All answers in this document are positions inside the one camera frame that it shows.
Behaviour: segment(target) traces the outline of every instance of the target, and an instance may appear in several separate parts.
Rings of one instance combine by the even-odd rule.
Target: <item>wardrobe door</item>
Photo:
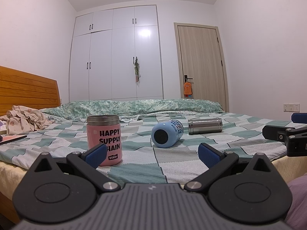
[[[112,29],[113,9],[94,12],[91,32]]]
[[[112,30],[112,98],[136,98],[134,27]]]
[[[112,100],[113,101],[134,101],[134,100],[137,100],[137,98],[115,98]]]
[[[111,99],[112,30],[91,34],[89,64],[90,100]]]
[[[74,36],[89,34],[92,30],[93,13],[78,16],[75,22]]]
[[[88,71],[91,34],[73,38],[69,69],[69,101],[89,100]]]
[[[134,7],[116,8],[113,12],[113,29],[123,27],[134,27]]]
[[[137,98],[138,100],[143,100],[143,99],[163,99],[163,96],[157,96],[157,97],[141,97]]]
[[[163,96],[157,26],[135,27],[135,56],[139,62],[137,97]]]
[[[155,5],[135,6],[135,26],[157,26],[157,9]]]

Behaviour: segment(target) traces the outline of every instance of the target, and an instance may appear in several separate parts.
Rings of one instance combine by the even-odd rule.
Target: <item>pink canister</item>
[[[86,130],[89,148],[93,148],[99,143],[104,143],[107,146],[106,159],[100,166],[112,166],[122,160],[122,139],[118,116],[88,116]]]

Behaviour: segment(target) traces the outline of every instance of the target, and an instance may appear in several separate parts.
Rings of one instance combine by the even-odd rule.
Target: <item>checkered bedsheet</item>
[[[223,120],[221,133],[188,135],[188,119],[214,118]],[[151,141],[151,129],[158,122],[177,119],[184,126],[182,138],[168,149],[157,148]],[[196,114],[193,116],[155,115],[142,120],[122,123],[123,159],[112,167],[99,167],[98,171],[120,185],[135,183],[178,182],[185,184],[208,168],[199,160],[200,143],[210,144],[223,152],[231,149],[240,157],[252,157],[263,152],[271,160],[285,155],[283,143],[266,140],[262,136],[264,125],[301,127],[290,121],[275,121],[242,114]],[[65,157],[72,151],[87,150],[86,123],[65,121],[53,123],[43,131],[27,134],[27,138],[0,146],[0,160],[28,169],[41,152],[54,157]]]

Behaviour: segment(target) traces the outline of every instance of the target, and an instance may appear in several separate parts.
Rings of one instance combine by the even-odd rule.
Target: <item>wooden headboard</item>
[[[56,80],[0,66],[0,116],[13,105],[35,109],[59,106]]]

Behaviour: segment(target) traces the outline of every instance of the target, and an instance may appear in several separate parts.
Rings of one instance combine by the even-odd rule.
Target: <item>power outlet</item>
[[[293,106],[294,106],[294,111],[295,112],[297,112],[297,113],[300,112],[300,104],[296,104],[295,103],[295,104],[293,104]]]
[[[300,112],[300,104],[284,104],[284,112]]]

